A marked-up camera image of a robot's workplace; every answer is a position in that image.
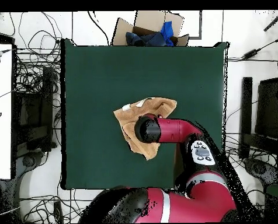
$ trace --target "white tile floor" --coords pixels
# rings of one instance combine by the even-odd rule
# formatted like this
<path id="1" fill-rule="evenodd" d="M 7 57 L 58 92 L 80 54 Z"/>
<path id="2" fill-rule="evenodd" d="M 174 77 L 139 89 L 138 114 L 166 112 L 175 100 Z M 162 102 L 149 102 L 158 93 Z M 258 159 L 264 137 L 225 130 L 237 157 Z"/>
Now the white tile floor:
<path id="1" fill-rule="evenodd" d="M 198 36 L 199 16 L 198 11 L 172 11 L 180 13 L 185 17 L 185 22 L 180 35 L 189 33 L 191 36 Z M 46 12 L 52 16 L 58 24 L 63 38 L 73 38 L 74 42 L 80 46 L 87 45 L 106 45 L 105 36 L 91 22 L 87 12 L 74 12 L 74 20 L 72 22 L 72 12 Z M 35 32 L 45 30 L 53 33 L 51 25 L 40 12 L 28 12 L 22 16 L 19 29 L 21 14 L 19 12 L 12 13 L 12 19 L 15 24 L 16 32 L 14 38 L 19 48 L 25 48 L 24 42 L 32 38 Z M 129 23 L 134 23 L 135 12 L 96 12 L 96 18 L 100 27 L 106 32 L 109 42 L 111 42 L 114 27 L 118 17 L 123 18 Z M 278 10 L 204 10 L 202 23 L 202 39 L 189 40 L 189 46 L 213 46 L 217 42 L 228 41 L 230 48 L 228 57 L 241 57 L 246 52 L 254 48 L 262 47 L 269 42 L 278 39 L 278 23 L 270 30 L 264 32 L 263 29 L 278 15 Z M 54 27 L 57 37 L 61 37 L 57 27 Z M 0 32 L 12 34 L 13 27 L 9 13 L 0 14 Z M 32 47 L 39 47 L 41 38 L 44 33 L 39 33 L 30 43 Z M 45 38 L 43 40 L 44 48 L 52 48 L 53 40 Z M 254 59 L 259 60 L 278 60 L 278 43 L 268 46 L 261 51 Z M 261 80 L 278 77 L 278 69 L 276 62 L 229 62 L 228 63 L 228 91 L 227 91 L 227 116 L 239 109 L 241 98 L 241 82 L 244 76 L 253 77 L 253 100 L 257 99 L 257 87 Z M 252 129 L 255 127 L 256 104 L 253 105 Z M 239 112 L 232 115 L 228 120 L 227 132 L 239 132 Z M 260 188 L 260 182 L 249 176 L 244 168 L 238 166 L 236 168 L 239 178 L 241 179 L 244 189 L 251 190 Z M 61 149 L 54 149 L 48 157 L 44 166 L 38 167 L 36 170 L 29 172 L 23 178 L 20 197 L 30 198 L 42 195 L 57 195 L 57 184 L 61 171 Z M 75 198 L 78 200 L 91 200 L 100 191 L 99 190 L 77 190 Z M 69 200 L 70 192 L 59 189 L 60 197 Z M 263 195 L 253 192 L 250 195 L 253 203 L 263 204 Z M 22 201 L 22 214 L 30 211 L 38 201 Z M 80 208 L 85 207 L 89 202 L 77 201 Z M 69 213 L 69 208 L 62 206 L 64 214 Z M 36 215 L 32 215 L 30 219 L 38 219 Z"/>

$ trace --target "wire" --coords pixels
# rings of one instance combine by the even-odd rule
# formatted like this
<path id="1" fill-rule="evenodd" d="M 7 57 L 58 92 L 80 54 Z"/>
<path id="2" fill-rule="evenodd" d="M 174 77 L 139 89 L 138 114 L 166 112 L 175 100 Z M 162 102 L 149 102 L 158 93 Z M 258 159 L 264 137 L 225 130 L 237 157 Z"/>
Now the wire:
<path id="1" fill-rule="evenodd" d="M 75 192 L 74 192 L 74 201 L 75 201 L 75 203 L 76 203 L 76 205 L 77 205 L 77 207 L 78 207 L 78 209 L 79 209 L 79 211 L 80 211 L 80 207 L 79 207 L 79 205 L 78 205 L 78 203 L 77 203 L 77 201 L 76 201 L 76 198 L 75 198 L 76 191 L 77 191 L 77 189 L 75 189 Z"/>
<path id="2" fill-rule="evenodd" d="M 227 121 L 228 121 L 228 119 L 230 118 L 230 116 L 232 116 L 233 114 L 235 114 L 237 111 L 234 111 L 232 114 L 230 114 L 230 115 L 228 116 L 228 118 L 226 119 L 225 124 L 227 124 Z"/>
<path id="3" fill-rule="evenodd" d="M 5 33 L 0 33 L 0 34 L 11 37 L 11 36 L 15 35 L 15 24 L 13 23 L 11 12 L 9 12 L 9 16 L 11 17 L 11 22 L 12 22 L 12 26 L 13 26 L 13 34 L 11 34 L 11 35 L 8 35 L 8 34 L 5 34 Z"/>
<path id="4" fill-rule="evenodd" d="M 253 189 L 253 190 L 248 191 L 248 192 L 247 192 L 247 195 L 248 195 L 249 193 L 254 192 L 254 191 L 257 191 L 257 192 L 262 193 L 263 195 L 265 195 L 265 193 L 264 193 L 263 191 L 258 190 L 258 189 Z"/>
<path id="5" fill-rule="evenodd" d="M 273 44 L 273 43 L 277 43 L 278 42 L 278 39 L 267 44 L 267 45 L 264 45 L 263 47 L 261 48 L 258 48 L 258 49 L 253 49 L 251 51 L 248 51 L 246 54 L 244 54 L 241 58 L 238 58 L 239 60 L 237 60 L 237 58 L 229 58 L 229 61 L 231 62 L 240 62 L 240 61 L 269 61 L 269 62 L 278 62 L 277 60 L 256 60 L 256 59 L 249 59 L 249 58 L 252 58 L 254 57 L 259 51 L 261 51 L 262 49 L 264 49 L 265 47 Z"/>
<path id="6" fill-rule="evenodd" d="M 89 13 L 89 11 L 87 11 L 87 13 L 88 13 L 88 15 L 89 15 L 89 17 L 90 17 L 90 19 L 91 19 L 91 21 L 93 21 L 94 22 L 94 24 L 100 29 L 100 31 L 102 31 L 103 32 L 103 34 L 106 36 L 106 39 L 107 39 L 107 44 L 109 45 L 109 40 L 108 40 L 108 36 L 107 36 L 107 34 L 103 31 L 103 29 L 101 29 L 100 28 L 100 26 L 92 19 L 92 17 L 91 17 L 91 14 Z"/>
<path id="7" fill-rule="evenodd" d="M 69 220 L 69 224 L 70 224 L 70 223 L 71 223 L 71 190 L 70 190 L 70 192 L 69 192 L 69 198 L 70 198 L 70 199 L 69 199 L 69 205 L 70 205 L 70 206 L 69 206 L 69 212 L 70 212 L 70 213 L 69 213 L 69 219 L 70 219 L 70 220 Z"/>
<path id="8" fill-rule="evenodd" d="M 6 211 L 6 212 L 4 212 L 4 213 L 1 213 L 0 216 L 5 215 L 5 214 L 8 214 L 8 213 L 13 212 L 13 211 L 16 211 L 16 210 L 19 209 L 19 208 L 20 208 L 20 206 L 17 207 L 17 208 L 15 208 L 15 209 L 11 209 L 10 211 Z"/>
<path id="9" fill-rule="evenodd" d="M 269 60 L 269 59 L 235 59 L 229 58 L 228 62 L 241 62 L 241 61 L 257 61 L 257 62 L 278 62 L 278 60 Z"/>

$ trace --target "blue fabric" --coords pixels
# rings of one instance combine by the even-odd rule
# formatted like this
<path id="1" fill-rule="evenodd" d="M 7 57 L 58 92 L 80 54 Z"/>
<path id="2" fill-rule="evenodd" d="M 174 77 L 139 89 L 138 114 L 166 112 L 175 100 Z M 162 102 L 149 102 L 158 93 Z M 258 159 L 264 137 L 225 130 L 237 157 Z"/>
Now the blue fabric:
<path id="1" fill-rule="evenodd" d="M 172 30 L 172 22 L 165 22 L 161 34 L 163 35 L 164 40 L 166 41 L 167 46 L 173 46 L 173 42 L 171 41 L 171 37 L 173 36 Z"/>
<path id="2" fill-rule="evenodd" d="M 166 41 L 160 32 L 139 37 L 134 33 L 126 33 L 128 46 L 166 46 Z"/>
<path id="3" fill-rule="evenodd" d="M 173 46 L 170 38 L 173 36 L 172 22 L 165 22 L 161 32 L 139 37 L 134 33 L 126 33 L 128 46 Z"/>

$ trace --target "tan cloth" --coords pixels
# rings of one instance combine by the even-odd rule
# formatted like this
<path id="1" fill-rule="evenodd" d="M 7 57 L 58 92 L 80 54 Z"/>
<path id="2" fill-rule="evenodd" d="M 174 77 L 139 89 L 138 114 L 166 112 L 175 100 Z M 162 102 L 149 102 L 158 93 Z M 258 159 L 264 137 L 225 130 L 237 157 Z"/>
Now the tan cloth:
<path id="1" fill-rule="evenodd" d="M 134 153 L 142 154 L 147 160 L 150 160 L 157 155 L 160 146 L 159 143 L 143 143 L 136 138 L 135 123 L 139 116 L 152 113 L 156 116 L 161 115 L 163 118 L 167 118 L 175 107 L 175 100 L 156 97 L 125 105 L 123 108 L 114 111 L 114 115 L 123 131 L 123 136 Z"/>

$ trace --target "black cable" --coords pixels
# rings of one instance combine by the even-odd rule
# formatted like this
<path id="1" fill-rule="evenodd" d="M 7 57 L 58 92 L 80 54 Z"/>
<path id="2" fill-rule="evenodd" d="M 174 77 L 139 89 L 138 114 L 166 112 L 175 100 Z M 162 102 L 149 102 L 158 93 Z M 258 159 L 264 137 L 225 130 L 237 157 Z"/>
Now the black cable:
<path id="1" fill-rule="evenodd" d="M 40 200 L 48 200 L 45 199 L 44 197 L 57 197 L 55 195 L 44 195 L 44 196 L 37 196 L 37 197 L 30 197 L 30 198 L 20 198 L 20 201 L 40 201 Z M 69 202 L 69 199 L 61 199 L 64 202 Z M 89 199 L 75 199 L 76 201 L 80 202 L 92 202 L 92 200 Z"/>
<path id="2" fill-rule="evenodd" d="M 229 58 L 228 62 L 241 62 L 241 61 L 257 61 L 257 62 L 278 62 L 278 60 L 269 60 L 269 59 L 235 59 Z"/>
<path id="3" fill-rule="evenodd" d="M 77 205 L 77 207 L 78 207 L 78 209 L 79 209 L 79 211 L 80 211 L 80 207 L 79 207 L 79 205 L 78 205 L 78 203 L 77 203 L 77 201 L 76 201 L 76 198 L 75 198 L 76 191 L 77 191 L 77 189 L 75 189 L 75 192 L 74 192 L 74 201 L 75 201 L 75 203 L 76 203 L 76 205 Z"/>
<path id="4" fill-rule="evenodd" d="M 264 193 L 263 191 L 261 191 L 261 190 L 253 189 L 253 190 L 248 191 L 248 192 L 247 192 L 247 195 L 248 195 L 249 193 L 252 193 L 253 191 L 258 191 L 259 193 L 262 193 L 263 195 L 265 194 L 265 193 Z"/>
<path id="5" fill-rule="evenodd" d="M 227 121 L 228 121 L 228 119 L 230 118 L 230 116 L 232 116 L 233 114 L 235 114 L 237 111 L 234 111 L 232 114 L 230 114 L 230 115 L 228 116 L 228 118 L 226 119 L 225 124 L 227 124 Z"/>
<path id="6" fill-rule="evenodd" d="M 13 26 L 13 34 L 11 34 L 11 35 L 7 35 L 7 34 L 4 34 L 4 33 L 1 33 L 1 34 L 5 35 L 5 36 L 8 36 L 8 37 L 11 37 L 11 36 L 15 35 L 15 24 L 13 23 L 11 12 L 9 12 L 9 16 L 11 17 L 11 22 L 12 22 L 12 26 Z"/>
<path id="7" fill-rule="evenodd" d="M 92 17 L 91 17 L 91 14 L 89 13 L 89 11 L 87 11 L 87 13 L 88 13 L 88 15 L 89 15 L 89 17 L 90 17 L 90 19 L 91 19 L 91 21 L 93 21 L 94 22 L 94 24 L 100 29 L 100 31 L 102 31 L 103 32 L 103 34 L 106 36 L 106 39 L 107 39 L 107 44 L 109 45 L 109 40 L 108 40 L 108 36 L 107 36 L 107 34 L 103 31 L 103 29 L 101 29 L 100 28 L 100 26 L 92 19 Z"/>
<path id="8" fill-rule="evenodd" d="M 231 62 L 240 62 L 240 61 L 269 61 L 269 62 L 278 62 L 276 60 L 255 60 L 255 59 L 250 59 L 252 57 L 254 57 L 259 51 L 261 51 L 262 49 L 264 49 L 265 47 L 273 44 L 273 43 L 277 43 L 278 42 L 278 39 L 267 44 L 267 45 L 264 45 L 263 47 L 261 48 L 258 48 L 258 49 L 253 49 L 251 51 L 248 51 L 246 54 L 244 54 L 240 60 L 236 60 L 237 58 L 229 58 L 228 60 L 231 61 Z"/>
<path id="9" fill-rule="evenodd" d="M 70 206 L 69 206 L 69 212 L 70 212 L 70 213 L 69 213 L 69 219 L 70 219 L 70 220 L 69 220 L 69 224 L 70 224 L 70 223 L 71 223 L 71 190 L 70 190 L 70 192 L 69 192 L 69 198 L 70 198 L 70 199 L 69 199 L 69 205 L 70 205 Z"/>
<path id="10" fill-rule="evenodd" d="M 57 141 L 58 141 L 59 145 L 61 146 L 61 142 L 60 142 L 59 139 L 58 139 L 57 130 L 56 130 L 56 126 L 57 126 L 57 124 L 58 124 L 59 121 L 60 121 L 60 117 L 59 117 L 59 119 L 58 119 L 58 122 L 55 124 L 56 120 L 57 120 L 57 118 L 54 119 L 54 131 L 55 131 L 55 134 L 56 134 Z"/>

